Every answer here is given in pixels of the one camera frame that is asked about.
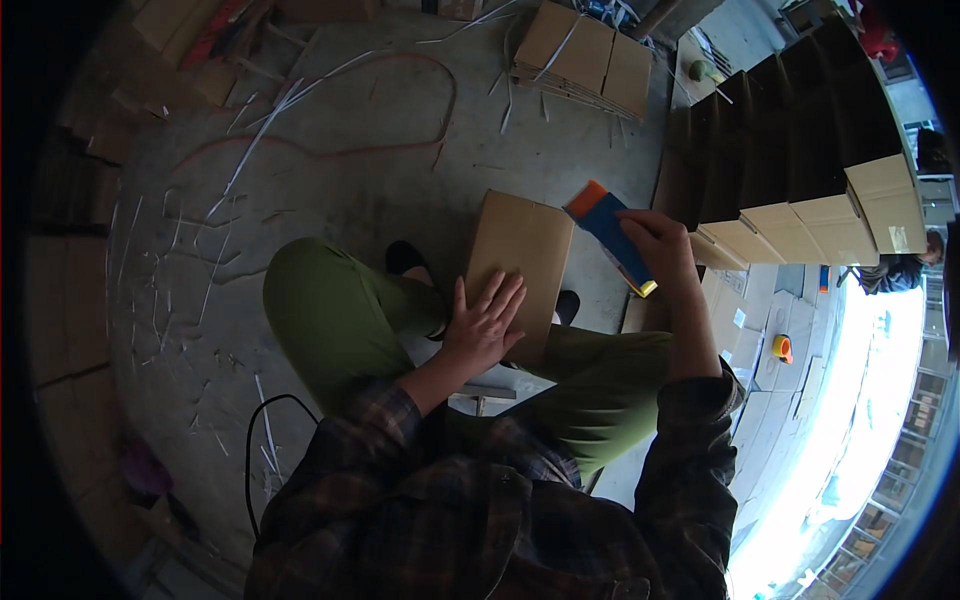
black cable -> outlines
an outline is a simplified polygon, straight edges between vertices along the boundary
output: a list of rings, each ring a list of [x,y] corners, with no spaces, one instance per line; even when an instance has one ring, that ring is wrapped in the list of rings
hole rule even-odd
[[[252,438],[253,438],[253,424],[256,423],[256,416],[259,415],[260,412],[263,411],[263,409],[267,408],[267,405],[268,405],[268,404],[270,404],[270,403],[272,403],[272,402],[276,402],[277,400],[284,399],[284,398],[286,398],[286,397],[289,397],[289,398],[292,398],[293,400],[295,400],[295,401],[297,402],[297,404],[300,405],[300,408],[302,408],[303,410],[306,411],[306,414],[310,416],[310,419],[312,419],[313,422],[315,422],[315,423],[317,423],[317,424],[320,424],[320,421],[319,421],[316,417],[313,416],[313,413],[310,412],[310,409],[308,409],[308,408],[306,407],[306,405],[303,404],[303,402],[301,402],[300,399],[299,399],[298,397],[294,396],[293,394],[281,394],[281,395],[279,395],[279,396],[274,396],[274,397],[270,398],[269,400],[264,401],[262,404],[260,404],[259,406],[256,407],[256,410],[255,410],[255,411],[253,411],[253,416],[250,417],[250,426],[247,427],[247,460],[246,460],[246,463],[245,463],[245,465],[246,465],[245,471],[246,471],[246,473],[247,473],[247,477],[246,477],[247,481],[245,482],[244,485],[245,485],[245,489],[246,489],[246,491],[247,491],[247,514],[250,516],[250,526],[253,528],[253,537],[254,537],[256,540],[259,540],[259,539],[260,539],[260,530],[259,530],[259,529],[257,528],[257,526],[256,526],[256,519],[253,517],[253,504],[250,502],[250,443],[251,443],[251,440],[252,440]]]

green object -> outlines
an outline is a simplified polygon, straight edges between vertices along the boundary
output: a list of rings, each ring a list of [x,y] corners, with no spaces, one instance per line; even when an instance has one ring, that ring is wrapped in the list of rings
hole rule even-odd
[[[701,82],[704,80],[704,77],[714,78],[720,75],[720,72],[717,70],[717,67],[712,62],[707,60],[695,60],[690,64],[690,69],[687,71],[687,75],[695,82]]]
[[[263,305],[274,336],[325,415],[336,415],[363,376],[396,379],[414,368],[397,334],[424,336],[445,312],[412,279],[375,271],[324,242],[287,244],[270,263]],[[670,334],[606,335],[553,325],[542,365],[557,385],[502,413],[532,419],[566,443],[583,476],[654,432]],[[497,417],[447,409],[448,435],[482,440]]]

person's right hand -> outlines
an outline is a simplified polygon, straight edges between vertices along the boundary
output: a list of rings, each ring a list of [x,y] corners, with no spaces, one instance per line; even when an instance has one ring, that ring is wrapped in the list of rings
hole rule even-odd
[[[616,216],[664,294],[681,299],[702,293],[690,235],[683,224],[653,210],[620,210]]]
[[[523,331],[508,331],[527,295],[523,277],[507,277],[497,271],[477,302],[467,307],[464,279],[457,277],[453,293],[453,319],[444,333],[437,358],[446,361],[467,379],[486,372],[501,361],[523,337]]]

plaid jacket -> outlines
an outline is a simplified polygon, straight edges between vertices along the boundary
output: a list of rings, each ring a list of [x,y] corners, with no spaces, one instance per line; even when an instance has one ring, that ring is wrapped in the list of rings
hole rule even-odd
[[[728,374],[663,388],[631,513],[514,418],[424,466],[416,405],[374,383],[267,506],[246,597],[725,598],[735,396]]]

orange hose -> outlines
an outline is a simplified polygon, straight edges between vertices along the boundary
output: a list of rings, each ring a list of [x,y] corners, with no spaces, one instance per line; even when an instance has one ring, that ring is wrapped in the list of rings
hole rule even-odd
[[[446,110],[446,116],[444,117],[444,123],[440,131],[440,137],[438,137],[437,139],[431,140],[431,141],[422,141],[422,142],[409,142],[405,144],[388,144],[385,146],[368,146],[364,148],[350,148],[350,149],[340,150],[340,151],[331,152],[331,153],[316,153],[307,148],[303,148],[300,144],[297,144],[295,142],[291,142],[289,140],[286,140],[280,137],[273,137],[269,135],[264,135],[263,137],[260,138],[260,141],[265,143],[281,144],[281,145],[289,146],[301,153],[304,153],[305,155],[307,155],[307,157],[312,158],[314,160],[327,160],[330,158],[342,158],[345,156],[362,155],[362,154],[370,154],[370,153],[377,153],[377,152],[415,150],[417,148],[432,148],[434,146],[439,146],[443,144],[444,142],[446,142],[446,132],[449,130],[450,124],[453,121],[453,109],[457,103],[457,80],[455,77],[453,77],[453,73],[450,72],[450,69],[447,68],[446,65],[440,62],[439,60],[436,60],[432,57],[428,57],[423,54],[416,54],[412,52],[403,53],[403,54],[388,54],[381,57],[375,57],[373,59],[370,59],[364,62],[360,62],[355,66],[350,66],[335,75],[331,75],[330,77],[327,77],[327,79],[334,79],[336,77],[340,77],[341,75],[345,75],[351,71],[369,66],[376,62],[380,62],[382,60],[392,60],[392,59],[414,59],[414,60],[426,60],[428,62],[433,62],[434,64],[439,65],[442,68],[442,70],[446,73],[447,77],[450,78],[450,83],[453,86],[453,90],[450,94],[450,105]],[[313,83],[318,79],[322,79],[322,78],[315,77],[309,80],[309,82]],[[233,107],[233,108],[230,108],[229,110],[239,110],[239,109],[240,107]],[[190,162],[192,162],[199,156],[206,154],[210,150],[213,150],[214,148],[219,148],[221,146],[227,146],[227,145],[235,144],[238,142],[251,143],[253,142],[253,138],[254,138],[253,135],[237,135],[234,137],[228,137],[225,139],[220,139],[220,140],[216,140],[208,144],[205,144],[200,148],[198,148],[197,150],[195,150],[194,152],[192,152],[189,156],[184,158],[176,167],[174,167],[173,171],[171,172],[171,175],[177,173],[180,169],[188,165]]]

